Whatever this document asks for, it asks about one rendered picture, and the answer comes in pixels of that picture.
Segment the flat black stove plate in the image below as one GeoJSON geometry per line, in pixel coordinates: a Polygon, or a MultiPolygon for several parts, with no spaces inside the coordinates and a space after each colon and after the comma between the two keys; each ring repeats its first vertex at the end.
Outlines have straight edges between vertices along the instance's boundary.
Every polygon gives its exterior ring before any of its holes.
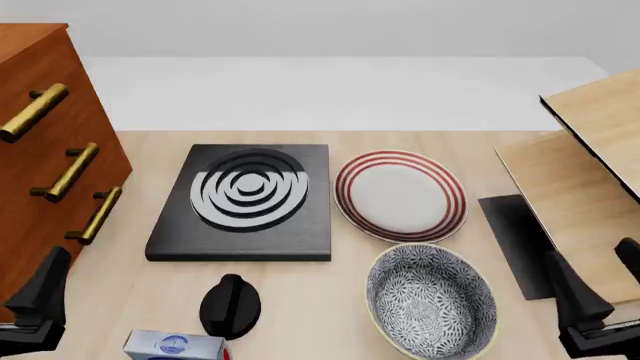
{"type": "Polygon", "coordinates": [[[195,144],[145,257],[328,261],[330,203],[325,144],[195,144]]]}

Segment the cream cheese box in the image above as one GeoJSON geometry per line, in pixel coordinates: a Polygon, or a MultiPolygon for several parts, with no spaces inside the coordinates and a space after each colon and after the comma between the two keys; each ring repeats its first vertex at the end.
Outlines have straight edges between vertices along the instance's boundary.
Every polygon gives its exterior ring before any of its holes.
{"type": "Polygon", "coordinates": [[[232,360],[224,338],[132,330],[123,345],[132,360],[232,360]]]}

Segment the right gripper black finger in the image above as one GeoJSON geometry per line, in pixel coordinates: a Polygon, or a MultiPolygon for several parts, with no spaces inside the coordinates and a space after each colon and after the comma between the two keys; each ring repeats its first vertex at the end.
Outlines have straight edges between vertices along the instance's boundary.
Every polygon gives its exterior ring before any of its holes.
{"type": "Polygon", "coordinates": [[[616,245],[614,251],[626,269],[640,284],[640,243],[631,238],[624,238],[616,245]]]}
{"type": "Polygon", "coordinates": [[[591,289],[558,251],[545,254],[545,265],[556,299],[560,332],[569,328],[590,332],[604,328],[615,308],[591,289]]]}

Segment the white plate with red rings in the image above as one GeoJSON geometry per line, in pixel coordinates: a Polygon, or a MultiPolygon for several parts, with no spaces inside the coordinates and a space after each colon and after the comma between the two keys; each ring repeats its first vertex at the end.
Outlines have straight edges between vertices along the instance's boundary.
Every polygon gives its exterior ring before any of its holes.
{"type": "Polygon", "coordinates": [[[335,176],[336,206],[355,227],[388,242],[439,242],[465,224],[469,197],[447,167],[399,149],[365,152],[335,176]]]}

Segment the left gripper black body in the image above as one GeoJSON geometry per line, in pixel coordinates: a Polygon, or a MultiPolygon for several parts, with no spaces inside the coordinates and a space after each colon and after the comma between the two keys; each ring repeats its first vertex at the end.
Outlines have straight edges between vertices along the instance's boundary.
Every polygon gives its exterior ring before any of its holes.
{"type": "Polygon", "coordinates": [[[65,332],[65,326],[46,320],[38,327],[0,323],[0,355],[21,355],[54,351],[65,332]]]}

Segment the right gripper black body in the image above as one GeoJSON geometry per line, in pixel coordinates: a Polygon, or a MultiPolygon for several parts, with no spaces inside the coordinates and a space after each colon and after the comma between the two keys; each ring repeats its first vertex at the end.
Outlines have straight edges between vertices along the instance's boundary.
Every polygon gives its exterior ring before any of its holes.
{"type": "Polygon", "coordinates": [[[596,356],[625,356],[640,359],[640,320],[606,326],[588,322],[594,329],[582,330],[568,320],[558,320],[559,340],[571,359],[596,356]]]}

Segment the patterned grey bowl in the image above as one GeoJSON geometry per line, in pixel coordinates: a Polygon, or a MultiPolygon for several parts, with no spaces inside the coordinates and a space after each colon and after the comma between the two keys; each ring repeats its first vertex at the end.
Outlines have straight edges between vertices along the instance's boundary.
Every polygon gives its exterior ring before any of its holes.
{"type": "Polygon", "coordinates": [[[410,360],[478,360],[497,336],[498,308],[486,279],[437,245],[396,245],[365,281],[374,326],[410,360]]]}

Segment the round black stove knob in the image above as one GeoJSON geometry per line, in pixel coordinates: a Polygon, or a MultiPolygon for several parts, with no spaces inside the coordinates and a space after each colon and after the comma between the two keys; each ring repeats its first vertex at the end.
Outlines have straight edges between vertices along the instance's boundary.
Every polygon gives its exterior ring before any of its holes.
{"type": "Polygon", "coordinates": [[[233,341],[247,335],[261,314],[259,293],[240,275],[226,274],[204,296],[199,319],[205,332],[233,341]]]}

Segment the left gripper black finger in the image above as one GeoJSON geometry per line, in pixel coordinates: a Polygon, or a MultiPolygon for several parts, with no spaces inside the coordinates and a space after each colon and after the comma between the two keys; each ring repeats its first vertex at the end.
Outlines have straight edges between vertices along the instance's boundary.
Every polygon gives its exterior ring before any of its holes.
{"type": "Polygon", "coordinates": [[[32,277],[4,303],[15,315],[11,326],[37,329],[47,321],[66,325],[64,293],[70,264],[65,248],[51,248],[32,277]]]}

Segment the pale wooden shelf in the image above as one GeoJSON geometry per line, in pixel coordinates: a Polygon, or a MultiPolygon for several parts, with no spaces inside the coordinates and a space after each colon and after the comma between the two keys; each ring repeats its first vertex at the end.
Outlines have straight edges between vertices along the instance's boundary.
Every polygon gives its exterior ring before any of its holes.
{"type": "Polygon", "coordinates": [[[640,68],[540,104],[562,130],[495,152],[546,236],[607,302],[640,301],[614,248],[640,242],[640,68]]]}

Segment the wooden cabinet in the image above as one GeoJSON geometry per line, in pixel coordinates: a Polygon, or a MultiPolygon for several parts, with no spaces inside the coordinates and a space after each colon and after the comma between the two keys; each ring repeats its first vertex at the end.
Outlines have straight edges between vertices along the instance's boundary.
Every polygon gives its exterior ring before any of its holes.
{"type": "Polygon", "coordinates": [[[83,230],[102,205],[95,192],[122,186],[132,171],[63,23],[0,23],[0,127],[31,103],[31,90],[63,83],[69,95],[16,143],[0,140],[0,323],[14,316],[4,303],[51,248],[72,256],[87,245],[64,239],[83,230]],[[75,160],[65,149],[100,146],[65,197],[51,203],[30,188],[48,188],[75,160]]]}

